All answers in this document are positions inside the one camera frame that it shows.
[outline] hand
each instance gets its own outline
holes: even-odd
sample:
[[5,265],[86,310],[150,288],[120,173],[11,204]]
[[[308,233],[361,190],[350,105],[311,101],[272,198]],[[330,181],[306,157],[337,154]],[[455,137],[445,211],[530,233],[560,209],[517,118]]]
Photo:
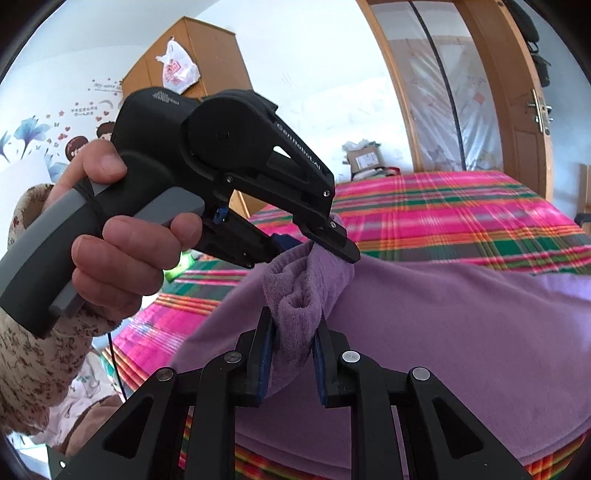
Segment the hand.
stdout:
[[[127,167],[109,141],[92,141],[74,157],[44,209],[84,176],[111,184],[126,173]],[[201,232],[201,219],[193,213],[178,215],[170,229],[127,216],[110,218],[103,239],[80,235],[73,242],[74,287],[108,319],[130,317],[141,307],[142,296],[162,287],[163,270],[176,267],[181,251],[195,246]]]

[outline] metal screw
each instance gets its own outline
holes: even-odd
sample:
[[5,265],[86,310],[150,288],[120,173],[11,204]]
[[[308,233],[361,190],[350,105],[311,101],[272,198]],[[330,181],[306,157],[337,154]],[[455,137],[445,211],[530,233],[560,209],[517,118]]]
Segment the metal screw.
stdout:
[[425,380],[429,380],[431,377],[431,372],[426,368],[417,367],[413,370],[413,377],[424,382]]
[[223,356],[223,359],[229,364],[237,364],[240,360],[242,360],[242,354],[232,350],[231,352],[227,352],[226,355]]
[[360,359],[361,355],[359,355],[357,352],[354,352],[353,350],[343,353],[343,360],[348,364],[355,364],[359,362]]
[[156,372],[156,379],[159,382],[167,382],[170,380],[174,375],[174,372],[171,368],[161,368]]

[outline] plaid bedspread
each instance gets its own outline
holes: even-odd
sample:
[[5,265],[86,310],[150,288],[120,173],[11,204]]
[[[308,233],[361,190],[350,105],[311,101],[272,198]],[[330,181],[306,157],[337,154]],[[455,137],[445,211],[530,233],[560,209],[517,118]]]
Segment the plaid bedspread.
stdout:
[[[337,187],[333,211],[359,249],[387,261],[466,262],[534,274],[591,274],[591,239],[556,208],[500,172],[420,173]],[[267,207],[252,222],[303,239],[290,215]],[[247,271],[205,258],[115,339],[126,386],[136,390]],[[104,353],[110,362],[109,352]],[[528,466],[535,480],[557,476],[584,437]],[[236,447],[240,479],[312,480]]]

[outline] floral sleeve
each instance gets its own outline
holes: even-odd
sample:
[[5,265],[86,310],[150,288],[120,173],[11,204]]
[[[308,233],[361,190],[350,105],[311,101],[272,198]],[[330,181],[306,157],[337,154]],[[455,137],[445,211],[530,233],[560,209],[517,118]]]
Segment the floral sleeve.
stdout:
[[[41,214],[50,185],[27,190],[10,225],[8,248]],[[33,337],[0,310],[0,428],[34,435],[48,422],[48,409],[60,404],[90,351],[92,338],[118,324],[88,309],[61,317],[50,336]]]

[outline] black cable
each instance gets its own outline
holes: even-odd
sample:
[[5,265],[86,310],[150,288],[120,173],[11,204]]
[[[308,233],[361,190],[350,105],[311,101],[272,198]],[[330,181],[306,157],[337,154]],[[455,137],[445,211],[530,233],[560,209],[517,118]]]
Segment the black cable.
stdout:
[[[86,204],[92,210],[93,215],[96,219],[96,235],[102,238],[103,226],[107,221],[107,215],[103,210],[102,205],[98,202],[95,197],[95,192],[92,188],[92,183],[88,179],[88,177],[82,178],[74,185],[74,189],[80,193],[84,199],[86,200]],[[123,387],[123,382],[121,381],[121,377],[119,376],[119,368],[117,367],[117,360],[115,359],[115,349],[113,348],[113,337],[111,332],[107,333],[107,337],[109,339],[109,348],[111,349],[111,360],[113,360],[113,369],[115,370],[115,375],[117,377],[117,382],[119,382],[119,388],[121,389],[121,394],[125,401],[127,401],[127,395],[125,394],[125,389]]]
[[119,376],[119,369],[117,368],[117,360],[115,360],[115,349],[113,348],[113,337],[111,336],[111,332],[107,333],[107,337],[109,338],[109,348],[111,349],[111,360],[113,360],[113,369],[115,370],[115,375],[117,377],[117,382],[119,382],[119,388],[121,389],[121,394],[125,401],[127,401],[127,395],[125,393],[125,389],[123,387],[123,382],[121,381],[121,377]]
[[447,78],[447,73],[445,72],[445,67],[443,66],[443,61],[441,60],[441,56],[439,55],[439,52],[437,50],[437,46],[435,45],[435,42],[433,41],[433,37],[429,33],[429,29],[427,28],[427,24],[424,22],[421,14],[419,13],[417,7],[415,7],[414,3],[409,2],[409,4],[410,4],[411,8],[413,9],[415,15],[417,16],[417,19],[418,19],[419,23],[421,24],[421,27],[423,28],[425,35],[427,36],[427,40],[429,42],[429,45],[431,45],[431,49],[433,50],[433,54],[435,55],[435,59],[437,60],[437,65],[439,66],[439,70],[441,70],[441,76],[443,77],[443,83],[445,84],[445,88],[447,90],[447,95],[449,97],[450,106],[452,107],[453,121],[456,124],[457,146],[460,150],[460,159],[462,161],[462,170],[465,171],[465,170],[467,170],[467,168],[466,168],[466,153],[464,151],[464,141],[462,140],[462,129],[460,128],[460,118],[458,117],[458,114],[457,114],[456,102],[453,99],[453,92],[452,92],[452,87],[449,83],[449,78]]

